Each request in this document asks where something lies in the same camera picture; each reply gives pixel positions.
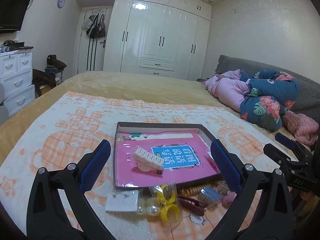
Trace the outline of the black wall television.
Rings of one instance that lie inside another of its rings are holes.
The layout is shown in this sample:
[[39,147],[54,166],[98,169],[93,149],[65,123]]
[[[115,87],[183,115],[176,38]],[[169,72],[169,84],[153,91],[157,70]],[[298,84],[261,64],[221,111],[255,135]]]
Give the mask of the black wall television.
[[1,34],[20,31],[31,0],[9,0],[1,12]]

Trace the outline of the hanging black bags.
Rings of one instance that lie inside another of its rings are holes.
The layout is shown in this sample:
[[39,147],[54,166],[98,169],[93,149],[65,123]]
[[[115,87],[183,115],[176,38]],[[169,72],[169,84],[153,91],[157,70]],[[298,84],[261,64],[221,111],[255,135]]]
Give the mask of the hanging black bags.
[[105,14],[97,13],[89,16],[82,25],[86,35],[91,38],[104,38],[106,36]]

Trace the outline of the beige dotted lace bow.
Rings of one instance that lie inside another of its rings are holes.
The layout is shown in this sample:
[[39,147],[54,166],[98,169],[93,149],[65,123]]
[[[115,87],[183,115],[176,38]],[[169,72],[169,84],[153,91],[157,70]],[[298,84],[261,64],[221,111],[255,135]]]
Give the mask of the beige dotted lace bow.
[[231,190],[229,189],[224,180],[218,180],[213,182],[212,188],[221,196],[225,196],[231,193]]

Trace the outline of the white built-in wardrobe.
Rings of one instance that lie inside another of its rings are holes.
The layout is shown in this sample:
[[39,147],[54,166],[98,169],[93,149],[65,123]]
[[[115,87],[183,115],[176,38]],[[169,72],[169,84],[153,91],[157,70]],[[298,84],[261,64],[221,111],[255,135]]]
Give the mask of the white built-in wardrobe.
[[104,26],[105,72],[197,80],[207,52],[212,6],[201,0],[77,0]]

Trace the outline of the blue floral quilt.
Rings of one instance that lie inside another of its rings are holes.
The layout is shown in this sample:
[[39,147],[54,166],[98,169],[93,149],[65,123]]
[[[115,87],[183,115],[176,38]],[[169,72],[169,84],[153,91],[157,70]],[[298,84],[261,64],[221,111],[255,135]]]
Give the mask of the blue floral quilt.
[[280,129],[281,117],[289,111],[299,95],[299,84],[286,72],[264,69],[253,76],[240,70],[240,81],[248,85],[240,104],[240,118],[270,132]]

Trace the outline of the white bedroom door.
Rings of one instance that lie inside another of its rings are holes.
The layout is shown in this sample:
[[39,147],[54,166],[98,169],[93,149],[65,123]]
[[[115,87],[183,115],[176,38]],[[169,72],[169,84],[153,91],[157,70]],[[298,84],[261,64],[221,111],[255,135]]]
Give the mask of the white bedroom door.
[[101,19],[104,20],[107,33],[112,9],[112,6],[83,7],[81,9],[74,47],[74,75],[103,70],[106,36],[91,39],[86,34],[86,29],[83,28],[83,25],[90,16],[98,15],[99,21]]

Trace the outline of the white plastic drawer unit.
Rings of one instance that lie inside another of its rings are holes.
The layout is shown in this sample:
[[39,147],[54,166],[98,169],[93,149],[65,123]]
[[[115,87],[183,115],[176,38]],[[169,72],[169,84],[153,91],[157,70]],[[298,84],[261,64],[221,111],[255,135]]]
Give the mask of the white plastic drawer unit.
[[31,49],[1,53],[1,85],[4,88],[3,105],[9,117],[35,100],[32,84],[33,51]]

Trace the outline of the pink padded quilt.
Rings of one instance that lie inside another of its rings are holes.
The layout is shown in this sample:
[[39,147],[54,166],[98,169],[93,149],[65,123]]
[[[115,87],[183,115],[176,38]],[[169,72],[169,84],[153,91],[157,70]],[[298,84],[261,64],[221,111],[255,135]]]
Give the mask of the pink padded quilt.
[[205,82],[205,88],[221,103],[240,113],[240,105],[249,92],[248,82],[241,81],[240,77],[240,69],[216,74]]

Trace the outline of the white earring card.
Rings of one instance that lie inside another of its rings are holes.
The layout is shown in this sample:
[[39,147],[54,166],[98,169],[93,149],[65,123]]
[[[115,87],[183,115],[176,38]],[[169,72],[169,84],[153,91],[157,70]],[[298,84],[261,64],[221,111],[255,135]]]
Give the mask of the white earring card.
[[136,212],[138,209],[138,190],[114,191],[107,195],[106,212]]

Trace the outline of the clutter on drawer unit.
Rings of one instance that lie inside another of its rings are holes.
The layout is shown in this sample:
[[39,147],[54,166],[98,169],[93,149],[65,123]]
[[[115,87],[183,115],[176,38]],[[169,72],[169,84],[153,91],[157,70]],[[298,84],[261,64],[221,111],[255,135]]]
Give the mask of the clutter on drawer unit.
[[33,46],[26,46],[25,42],[18,42],[14,40],[6,40],[1,45],[1,53],[6,53],[9,51],[16,51],[16,50],[29,50],[33,49]]

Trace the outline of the dark red hair clip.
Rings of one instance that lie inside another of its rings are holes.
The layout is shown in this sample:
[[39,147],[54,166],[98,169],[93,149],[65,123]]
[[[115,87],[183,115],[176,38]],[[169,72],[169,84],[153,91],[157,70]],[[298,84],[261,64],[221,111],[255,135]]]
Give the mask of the dark red hair clip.
[[181,195],[178,195],[178,200],[183,208],[200,217],[204,216],[204,209],[208,206],[205,202]]

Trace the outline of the tan bed cover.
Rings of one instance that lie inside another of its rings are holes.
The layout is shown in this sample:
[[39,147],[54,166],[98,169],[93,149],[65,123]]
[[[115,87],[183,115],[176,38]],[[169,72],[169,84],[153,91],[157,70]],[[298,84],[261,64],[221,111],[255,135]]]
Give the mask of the tan bed cover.
[[87,72],[76,75],[35,99],[1,126],[1,162],[31,124],[68,91],[118,100],[169,105],[204,105],[233,110],[199,82],[151,75]]

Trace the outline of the grey headboard cover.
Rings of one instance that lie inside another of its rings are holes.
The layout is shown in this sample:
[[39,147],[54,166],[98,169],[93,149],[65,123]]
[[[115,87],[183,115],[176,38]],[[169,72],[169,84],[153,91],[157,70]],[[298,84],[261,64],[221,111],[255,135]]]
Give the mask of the grey headboard cover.
[[305,114],[319,123],[319,83],[290,70],[279,68],[270,64],[236,57],[229,57],[226,55],[219,56],[215,73],[220,74],[229,70],[237,69],[244,70],[250,76],[253,76],[255,73],[264,69],[276,69],[292,75],[297,80],[300,91],[298,99],[291,111]]

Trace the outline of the cream hair claw clip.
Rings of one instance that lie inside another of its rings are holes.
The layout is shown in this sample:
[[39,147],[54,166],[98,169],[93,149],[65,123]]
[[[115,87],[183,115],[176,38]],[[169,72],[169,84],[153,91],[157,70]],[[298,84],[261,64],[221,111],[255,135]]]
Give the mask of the cream hair claw clip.
[[142,172],[164,170],[164,159],[158,157],[157,155],[151,154],[140,146],[135,148],[131,156],[134,158],[139,170]]

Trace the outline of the round wall clock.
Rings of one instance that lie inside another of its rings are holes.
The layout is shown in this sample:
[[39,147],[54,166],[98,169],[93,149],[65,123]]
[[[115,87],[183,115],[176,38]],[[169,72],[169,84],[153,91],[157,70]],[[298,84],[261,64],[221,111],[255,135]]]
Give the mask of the round wall clock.
[[63,8],[63,6],[65,5],[65,1],[66,0],[57,0],[57,7],[59,9]]

